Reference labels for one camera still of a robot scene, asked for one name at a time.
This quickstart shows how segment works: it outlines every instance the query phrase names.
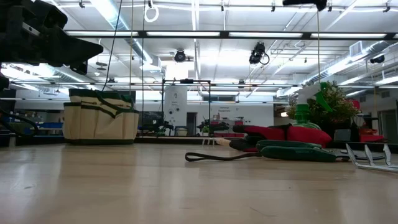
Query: metal bar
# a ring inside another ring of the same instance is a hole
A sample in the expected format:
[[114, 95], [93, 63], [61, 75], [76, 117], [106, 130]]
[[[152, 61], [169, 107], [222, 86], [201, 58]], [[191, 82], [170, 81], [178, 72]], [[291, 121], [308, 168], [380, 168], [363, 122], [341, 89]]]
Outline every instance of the metal bar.
[[[111, 39], [106, 30], [66, 30], [67, 34], [78, 38]], [[131, 37], [131, 30], [117, 32], [115, 38], [125, 39]], [[148, 35], [149, 30], [137, 32], [135, 38], [144, 39], [262, 39], [262, 40], [318, 40], [314, 32], [292, 31], [239, 31], [244, 35], [231, 36], [227, 30], [157, 30], [155, 34]], [[320, 40], [397, 40], [396, 32], [320, 32]]]
[[163, 108], [163, 105], [164, 105], [164, 79], [162, 80], [162, 102], [161, 102], [161, 104], [162, 104], [162, 124], [164, 124], [164, 108]]
[[209, 137], [210, 137], [210, 127], [211, 127], [211, 81], [209, 83]]

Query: canvas tool bag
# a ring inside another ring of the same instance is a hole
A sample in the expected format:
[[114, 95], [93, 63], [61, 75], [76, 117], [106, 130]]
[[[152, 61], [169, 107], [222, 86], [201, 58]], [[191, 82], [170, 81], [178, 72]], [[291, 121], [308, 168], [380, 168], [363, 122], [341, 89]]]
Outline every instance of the canvas tool bag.
[[138, 111], [130, 96], [69, 89], [64, 103], [63, 135], [72, 144], [132, 144], [137, 135]]

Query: white wall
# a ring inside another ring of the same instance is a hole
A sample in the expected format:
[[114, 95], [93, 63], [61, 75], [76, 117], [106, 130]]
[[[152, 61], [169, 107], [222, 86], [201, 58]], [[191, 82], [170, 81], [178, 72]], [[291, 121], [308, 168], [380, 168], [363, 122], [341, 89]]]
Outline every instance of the white wall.
[[295, 120], [288, 118], [274, 118], [274, 125], [285, 125], [285, 124], [293, 124]]

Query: fluorescent light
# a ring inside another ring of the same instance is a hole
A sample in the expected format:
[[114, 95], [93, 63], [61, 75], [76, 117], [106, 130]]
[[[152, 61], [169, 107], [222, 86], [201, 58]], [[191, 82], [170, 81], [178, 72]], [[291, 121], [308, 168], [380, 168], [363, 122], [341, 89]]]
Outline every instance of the fluorescent light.
[[384, 85], [384, 84], [397, 82], [397, 81], [398, 81], [398, 76], [394, 76], [394, 77], [389, 77], [389, 78], [385, 78], [383, 80], [380, 80], [380, 81], [376, 82], [376, 85]]
[[347, 84], [356, 82], [356, 81], [358, 81], [358, 80], [360, 80], [360, 79], [361, 79], [361, 78], [359, 78], [359, 77], [350, 78], [349, 80], [344, 81], [344, 82], [340, 83], [339, 85], [347, 85]]
[[[68, 35], [71, 36], [83, 36], [83, 37], [96, 37], [96, 36], [106, 36], [106, 37], [113, 37], [114, 36], [114, 31], [67, 31]], [[116, 37], [119, 36], [130, 36], [136, 37], [138, 36], [138, 32], [133, 31], [131, 34], [131, 31], [117, 31], [116, 32]]]
[[182, 37], [218, 37], [220, 32], [147, 32], [148, 36], [182, 36]]
[[21, 87], [21, 88], [25, 88], [25, 89], [28, 89], [28, 90], [33, 90], [33, 91], [38, 91], [39, 90], [38, 88], [36, 88], [34, 86], [31, 86], [31, 85], [27, 85], [27, 84], [21, 84], [21, 85], [12, 84], [12, 85], [18, 86], [18, 87]]
[[379, 88], [392, 88], [392, 89], [395, 89], [395, 88], [398, 88], [398, 86], [379, 86]]
[[353, 92], [353, 93], [348, 93], [346, 96], [355, 96], [355, 95], [360, 94], [360, 93], [363, 93], [363, 92], [365, 92], [365, 91], [366, 91], [366, 90], [355, 91], [355, 92]]
[[230, 32], [230, 37], [273, 37], [273, 38], [286, 38], [295, 37], [300, 38], [302, 33], [288, 33], [288, 32]]
[[[384, 38], [387, 34], [319, 34], [320, 38]], [[318, 38], [318, 34], [311, 34], [311, 38]]]
[[374, 88], [373, 86], [338, 86], [338, 88]]

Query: cable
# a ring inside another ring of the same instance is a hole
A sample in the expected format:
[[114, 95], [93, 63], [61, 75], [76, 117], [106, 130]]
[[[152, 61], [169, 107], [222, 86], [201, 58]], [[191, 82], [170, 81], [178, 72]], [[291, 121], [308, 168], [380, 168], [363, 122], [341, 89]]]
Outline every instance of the cable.
[[[145, 17], [145, 8], [146, 8], [146, 0], [144, 0], [144, 17]], [[145, 19], [142, 20], [142, 30], [145, 30]], [[144, 38], [142, 38], [142, 49], [144, 50]], [[141, 51], [141, 66], [144, 68], [144, 51]], [[141, 124], [144, 125], [144, 69], [141, 70], [141, 77], [142, 77], [142, 116], [141, 116]]]
[[[134, 4], [134, 0], [131, 1], [131, 36], [130, 36], [130, 43], [132, 43], [132, 31], [133, 31], [133, 28], [132, 28], [132, 18], [134, 17], [133, 16], [134, 15], [134, 8], [132, 7], [133, 4]], [[132, 64], [132, 47], [130, 46], [130, 72], [129, 72], [129, 75], [130, 75], [129, 95], [130, 95], [130, 97], [131, 97], [131, 64]]]
[[320, 40], [320, 35], [319, 35], [319, 33], [320, 33], [320, 28], [319, 28], [319, 11], [317, 11], [317, 19], [318, 19], [318, 78], [319, 78], [319, 83], [321, 83], [321, 60], [320, 60], [320, 56], [319, 56], [319, 54], [320, 54], [320, 43], [321, 43], [321, 40]]
[[260, 60], [260, 63], [261, 63], [262, 65], [268, 65], [268, 63], [269, 63], [269, 61], [270, 61], [270, 58], [269, 58], [269, 56], [267, 55], [267, 53], [265, 53], [265, 56], [267, 56], [268, 62], [267, 62], [267, 63], [262, 63], [261, 60]]
[[112, 60], [112, 53], [113, 53], [113, 47], [114, 47], [114, 40], [116, 39], [116, 33], [117, 33], [117, 31], [118, 31], [118, 25], [119, 25], [120, 12], [121, 12], [121, 9], [122, 9], [122, 3], [123, 3], [123, 0], [120, 0], [118, 19], [117, 19], [117, 21], [116, 21], [116, 27], [114, 28], [114, 34], [113, 34], [113, 40], [112, 40], [112, 47], [111, 47], [111, 52], [110, 52], [110, 54], [109, 54], [108, 70], [106, 71], [106, 80], [105, 80], [104, 87], [102, 88], [102, 91], [105, 90], [106, 84], [108, 84], [109, 68], [111, 67], [111, 60]]
[[[5, 117], [19, 119], [23, 122], [30, 124], [34, 129], [33, 133], [32, 134], [24, 134], [24, 133], [20, 133], [19, 131], [15, 130], [9, 123], [2, 120], [2, 117], [4, 115], [5, 115]], [[16, 135], [18, 135], [20, 137], [33, 137], [39, 132], [39, 128], [33, 121], [31, 121], [27, 118], [21, 117], [21, 116], [9, 114], [9, 113], [5, 112], [4, 110], [2, 110], [1, 108], [0, 108], [0, 124], [2, 124], [4, 127], [6, 127], [8, 130], [10, 130], [12, 133], [15, 133]]]

